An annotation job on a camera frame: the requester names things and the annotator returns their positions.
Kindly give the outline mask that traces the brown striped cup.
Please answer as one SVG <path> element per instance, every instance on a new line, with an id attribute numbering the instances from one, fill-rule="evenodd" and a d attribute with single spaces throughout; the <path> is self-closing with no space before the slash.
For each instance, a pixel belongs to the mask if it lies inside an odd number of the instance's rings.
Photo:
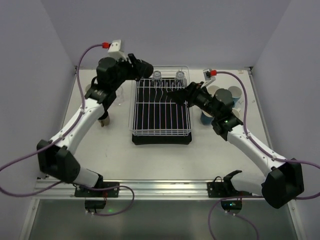
<path id="1" fill-rule="evenodd" d="M 107 115 L 103 115 L 101 116 L 99 119 L 98 119 L 99 123 L 100 123 L 100 126 L 103 128 L 103 127 L 106 127 L 110 124 L 110 116 L 107 114 Z"/>

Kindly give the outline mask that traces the white faceted cup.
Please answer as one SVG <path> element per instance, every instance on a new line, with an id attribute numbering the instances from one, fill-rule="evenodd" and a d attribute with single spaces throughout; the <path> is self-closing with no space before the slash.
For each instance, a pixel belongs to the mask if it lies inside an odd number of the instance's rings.
<path id="1" fill-rule="evenodd" d="M 233 109 L 232 109 L 232 113 L 233 113 L 238 119 L 242 120 L 240 111 L 241 111 L 241 109 L 237 109 L 237 108 L 233 108 Z"/>

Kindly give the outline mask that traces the orange cup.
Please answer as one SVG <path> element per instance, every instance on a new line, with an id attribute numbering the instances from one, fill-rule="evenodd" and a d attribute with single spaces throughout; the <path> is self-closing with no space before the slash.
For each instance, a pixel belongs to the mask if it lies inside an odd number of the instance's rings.
<path id="1" fill-rule="evenodd" d="M 89 84 L 85 87 L 85 93 L 88 93 L 92 90 L 92 86 Z"/>

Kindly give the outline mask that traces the dark blue mug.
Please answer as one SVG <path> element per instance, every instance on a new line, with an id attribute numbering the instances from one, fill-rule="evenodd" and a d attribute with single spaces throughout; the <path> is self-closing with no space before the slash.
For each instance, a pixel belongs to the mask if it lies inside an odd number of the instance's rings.
<path id="1" fill-rule="evenodd" d="M 230 91 L 231 95 L 232 95 L 232 99 L 233 99 L 233 106 L 235 106 L 237 104 L 237 102 L 241 99 L 242 97 L 242 90 L 237 87 L 237 86 L 230 86 L 228 88 L 228 90 Z"/>

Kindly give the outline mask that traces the grey-blue faceted cup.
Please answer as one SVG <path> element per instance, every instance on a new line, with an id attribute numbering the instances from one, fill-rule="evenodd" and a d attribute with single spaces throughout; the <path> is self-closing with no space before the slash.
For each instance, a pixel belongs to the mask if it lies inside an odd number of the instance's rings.
<path id="1" fill-rule="evenodd" d="M 210 86 L 207 88 L 207 92 L 208 92 L 211 96 L 214 96 L 215 93 L 217 92 L 217 90 L 219 90 L 219 89 L 220 89 L 219 86 L 210 85 Z"/>

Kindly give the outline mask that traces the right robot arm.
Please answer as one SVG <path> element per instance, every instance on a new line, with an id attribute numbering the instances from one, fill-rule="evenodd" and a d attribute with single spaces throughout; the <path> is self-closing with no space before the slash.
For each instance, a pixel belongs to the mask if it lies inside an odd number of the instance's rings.
<path id="1" fill-rule="evenodd" d="M 211 95 L 201 83 L 167 93 L 174 103 L 197 106 L 213 117 L 214 132 L 243 152 L 261 171 L 261 176 L 245 179 L 237 171 L 223 180 L 238 192 L 263 196 L 269 205 L 279 209 L 304 192 L 302 166 L 296 160 L 287 162 L 245 129 L 242 120 L 232 112 L 233 98 L 229 90 L 220 88 Z"/>

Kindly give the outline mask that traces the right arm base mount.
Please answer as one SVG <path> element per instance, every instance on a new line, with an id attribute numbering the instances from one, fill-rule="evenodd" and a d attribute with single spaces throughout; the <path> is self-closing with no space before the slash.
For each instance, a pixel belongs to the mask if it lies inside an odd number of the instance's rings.
<path id="1" fill-rule="evenodd" d="M 213 181 L 206 183 L 206 190 L 209 198 L 226 198 L 238 196 L 252 196 L 252 193 L 247 191 L 236 190 L 231 179 L 232 176 L 224 178 L 216 177 Z"/>

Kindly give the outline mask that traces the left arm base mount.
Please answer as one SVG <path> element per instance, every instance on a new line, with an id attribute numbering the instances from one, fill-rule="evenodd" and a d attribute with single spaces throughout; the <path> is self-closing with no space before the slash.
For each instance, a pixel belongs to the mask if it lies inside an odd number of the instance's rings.
<path id="1" fill-rule="evenodd" d="M 119 185 L 117 181 L 98 182 L 93 188 L 80 185 L 76 187 L 74 196 L 78 198 L 117 198 Z"/>

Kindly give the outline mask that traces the clear faceted glass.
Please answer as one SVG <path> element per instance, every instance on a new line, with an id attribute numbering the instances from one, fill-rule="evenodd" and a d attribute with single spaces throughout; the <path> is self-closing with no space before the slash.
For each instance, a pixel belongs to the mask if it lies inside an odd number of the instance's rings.
<path id="1" fill-rule="evenodd" d="M 120 86 L 115 93 L 116 93 L 116 99 L 114 102 L 116 105 L 120 106 L 125 100 L 123 87 Z"/>

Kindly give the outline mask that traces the dark brown cup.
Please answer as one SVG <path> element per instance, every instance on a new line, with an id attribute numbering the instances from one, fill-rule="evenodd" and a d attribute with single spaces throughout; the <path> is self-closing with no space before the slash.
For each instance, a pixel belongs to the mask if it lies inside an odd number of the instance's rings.
<path id="1" fill-rule="evenodd" d="M 154 72 L 154 67 L 152 64 L 141 60 L 139 63 L 139 72 L 141 78 L 149 78 Z"/>

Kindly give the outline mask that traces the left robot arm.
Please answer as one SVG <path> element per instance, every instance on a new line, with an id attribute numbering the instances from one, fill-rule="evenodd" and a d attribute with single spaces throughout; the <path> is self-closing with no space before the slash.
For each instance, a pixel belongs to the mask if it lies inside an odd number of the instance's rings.
<path id="1" fill-rule="evenodd" d="M 153 72 L 153 66 L 133 53 L 124 59 L 108 56 L 99 60 L 84 101 L 69 122 L 49 141 L 36 146 L 40 171 L 64 183 L 95 188 L 103 180 L 94 171 L 82 167 L 74 154 L 91 126 L 108 117 L 108 108 L 116 91 L 127 80 L 140 80 Z"/>

